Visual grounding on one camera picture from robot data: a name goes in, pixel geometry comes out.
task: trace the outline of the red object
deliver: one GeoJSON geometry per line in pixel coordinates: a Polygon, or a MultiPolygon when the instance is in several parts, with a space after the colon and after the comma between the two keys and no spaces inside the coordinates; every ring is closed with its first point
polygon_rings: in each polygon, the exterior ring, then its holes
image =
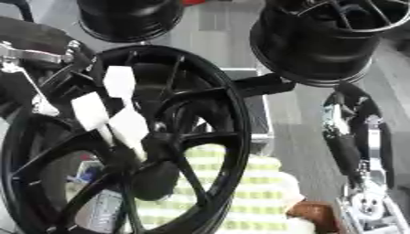
{"type": "Polygon", "coordinates": [[[184,5],[195,5],[205,3],[206,0],[184,0],[184,5]]]}

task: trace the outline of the white foam block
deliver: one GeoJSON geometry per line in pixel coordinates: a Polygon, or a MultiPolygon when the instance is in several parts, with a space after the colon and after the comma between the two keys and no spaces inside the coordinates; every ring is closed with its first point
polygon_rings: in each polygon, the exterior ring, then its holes
{"type": "Polygon", "coordinates": [[[115,137],[129,148],[141,151],[141,140],[149,133],[146,119],[133,108],[125,107],[108,122],[115,137]]]}
{"type": "Polygon", "coordinates": [[[135,89],[133,69],[126,66],[110,66],[105,73],[103,84],[110,97],[129,100],[135,89]]]}
{"type": "Polygon", "coordinates": [[[97,92],[71,100],[71,105],[75,117],[86,131],[104,126],[110,118],[97,92]]]}

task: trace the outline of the metal clamp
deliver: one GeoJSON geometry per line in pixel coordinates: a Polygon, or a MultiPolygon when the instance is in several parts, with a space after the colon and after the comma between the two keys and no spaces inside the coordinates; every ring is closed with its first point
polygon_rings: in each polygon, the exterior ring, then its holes
{"type": "Polygon", "coordinates": [[[28,59],[46,61],[49,63],[60,64],[62,62],[71,63],[74,60],[74,52],[80,47],[80,42],[72,40],[64,55],[57,55],[37,50],[24,50],[13,48],[8,41],[0,42],[0,58],[2,59],[28,59]]]}

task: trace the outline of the metal bracket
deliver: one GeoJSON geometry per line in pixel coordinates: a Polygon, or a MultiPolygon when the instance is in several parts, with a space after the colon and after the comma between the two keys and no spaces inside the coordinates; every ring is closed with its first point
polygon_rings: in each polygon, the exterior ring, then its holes
{"type": "Polygon", "coordinates": [[[295,82],[274,73],[235,80],[234,84],[244,98],[292,91],[296,87],[295,82]]]}
{"type": "Polygon", "coordinates": [[[10,42],[3,41],[0,42],[0,58],[38,60],[54,64],[60,64],[62,62],[71,63],[74,60],[74,51],[78,49],[80,45],[80,42],[72,40],[68,45],[66,53],[64,55],[57,55],[43,51],[13,48],[10,42]]]}
{"type": "Polygon", "coordinates": [[[37,95],[32,99],[33,113],[44,114],[48,116],[59,115],[59,110],[54,107],[36,83],[30,78],[27,71],[17,65],[18,60],[7,60],[3,62],[1,71],[8,74],[16,74],[15,79],[26,80],[29,85],[34,89],[37,95]]]}

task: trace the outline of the metal bolt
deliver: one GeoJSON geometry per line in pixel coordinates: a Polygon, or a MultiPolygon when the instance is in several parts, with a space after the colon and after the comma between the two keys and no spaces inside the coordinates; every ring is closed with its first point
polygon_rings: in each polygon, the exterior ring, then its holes
{"type": "Polygon", "coordinates": [[[163,130],[165,130],[167,127],[163,122],[156,122],[154,125],[154,130],[156,132],[161,132],[163,130]]]}
{"type": "Polygon", "coordinates": [[[77,40],[72,40],[69,42],[69,48],[79,48],[81,43],[77,40]]]}

